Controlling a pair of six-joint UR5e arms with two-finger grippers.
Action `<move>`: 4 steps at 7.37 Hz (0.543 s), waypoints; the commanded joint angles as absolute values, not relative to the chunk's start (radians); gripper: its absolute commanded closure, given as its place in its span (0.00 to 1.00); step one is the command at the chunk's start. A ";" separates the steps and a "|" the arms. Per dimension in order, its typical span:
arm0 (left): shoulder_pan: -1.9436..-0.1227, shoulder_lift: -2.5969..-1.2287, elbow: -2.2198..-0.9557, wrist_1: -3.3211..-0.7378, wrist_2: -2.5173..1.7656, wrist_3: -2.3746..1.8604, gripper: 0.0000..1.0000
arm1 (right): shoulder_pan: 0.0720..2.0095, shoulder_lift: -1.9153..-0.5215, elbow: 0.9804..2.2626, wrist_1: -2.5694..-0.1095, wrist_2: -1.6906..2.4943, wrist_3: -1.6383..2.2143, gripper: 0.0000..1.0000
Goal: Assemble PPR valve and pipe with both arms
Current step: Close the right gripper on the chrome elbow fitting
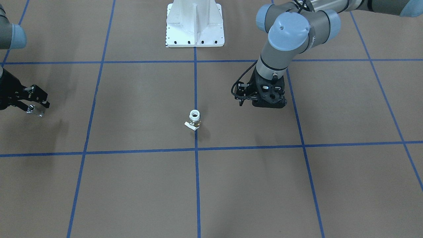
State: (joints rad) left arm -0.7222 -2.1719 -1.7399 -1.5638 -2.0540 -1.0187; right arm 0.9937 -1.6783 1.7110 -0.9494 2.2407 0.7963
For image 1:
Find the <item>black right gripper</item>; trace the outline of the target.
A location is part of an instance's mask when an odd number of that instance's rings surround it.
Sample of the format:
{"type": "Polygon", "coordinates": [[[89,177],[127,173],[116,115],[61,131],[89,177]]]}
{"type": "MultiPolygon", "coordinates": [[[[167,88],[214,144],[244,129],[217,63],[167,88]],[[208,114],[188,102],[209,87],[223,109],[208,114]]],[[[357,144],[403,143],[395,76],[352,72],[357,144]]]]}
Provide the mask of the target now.
{"type": "Polygon", "coordinates": [[[2,68],[0,78],[0,110],[5,110],[9,106],[13,106],[27,112],[28,105],[18,99],[21,92],[23,92],[24,100],[34,101],[45,108],[50,108],[50,102],[47,101],[47,92],[37,85],[25,88],[18,78],[2,68]]]}

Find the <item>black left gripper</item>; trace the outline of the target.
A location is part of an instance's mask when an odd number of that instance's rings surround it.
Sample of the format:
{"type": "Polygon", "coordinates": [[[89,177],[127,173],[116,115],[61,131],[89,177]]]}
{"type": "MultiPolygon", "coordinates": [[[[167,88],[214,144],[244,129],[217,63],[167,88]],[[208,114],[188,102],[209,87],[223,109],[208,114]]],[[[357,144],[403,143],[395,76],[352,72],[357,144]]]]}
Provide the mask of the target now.
{"type": "Polygon", "coordinates": [[[283,108],[287,105],[284,76],[276,79],[271,76],[267,80],[254,69],[248,84],[247,95],[256,97],[252,99],[253,106],[283,108]]]}

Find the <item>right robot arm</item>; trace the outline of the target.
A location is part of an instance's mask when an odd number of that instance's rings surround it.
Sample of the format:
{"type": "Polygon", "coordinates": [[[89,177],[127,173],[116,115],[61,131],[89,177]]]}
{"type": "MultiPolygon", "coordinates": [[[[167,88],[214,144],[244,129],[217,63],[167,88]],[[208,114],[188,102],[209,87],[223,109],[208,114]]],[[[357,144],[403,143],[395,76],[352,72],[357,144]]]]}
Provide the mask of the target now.
{"type": "MultiPolygon", "coordinates": [[[[0,48],[2,50],[21,49],[27,45],[24,29],[10,23],[4,7],[0,7],[0,48]]],[[[48,93],[37,85],[26,87],[20,80],[1,67],[0,71],[0,109],[18,107],[27,114],[44,116],[45,109],[50,107],[48,93]]]]}

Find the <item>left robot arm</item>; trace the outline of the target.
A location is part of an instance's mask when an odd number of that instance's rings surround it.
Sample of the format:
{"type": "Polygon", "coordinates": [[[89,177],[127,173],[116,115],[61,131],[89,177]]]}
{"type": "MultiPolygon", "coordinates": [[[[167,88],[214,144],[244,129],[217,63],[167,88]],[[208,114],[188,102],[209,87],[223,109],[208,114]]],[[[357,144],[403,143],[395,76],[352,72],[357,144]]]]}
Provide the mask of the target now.
{"type": "Polygon", "coordinates": [[[292,0],[260,7],[258,29],[267,41],[247,83],[237,81],[232,94],[239,105],[249,100],[254,107],[283,108],[284,74],[293,58],[323,45],[340,32],[339,13],[362,10],[415,18],[422,14],[421,0],[292,0]]]}

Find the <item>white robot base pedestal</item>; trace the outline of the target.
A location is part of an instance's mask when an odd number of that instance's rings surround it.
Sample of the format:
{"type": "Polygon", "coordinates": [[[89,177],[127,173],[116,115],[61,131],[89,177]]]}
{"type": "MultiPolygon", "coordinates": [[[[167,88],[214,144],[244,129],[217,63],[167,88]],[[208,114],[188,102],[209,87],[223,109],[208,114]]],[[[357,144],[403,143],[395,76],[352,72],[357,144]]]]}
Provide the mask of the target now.
{"type": "Polygon", "coordinates": [[[166,47],[225,45],[222,6],[214,0],[174,0],[166,24],[166,47]]]}

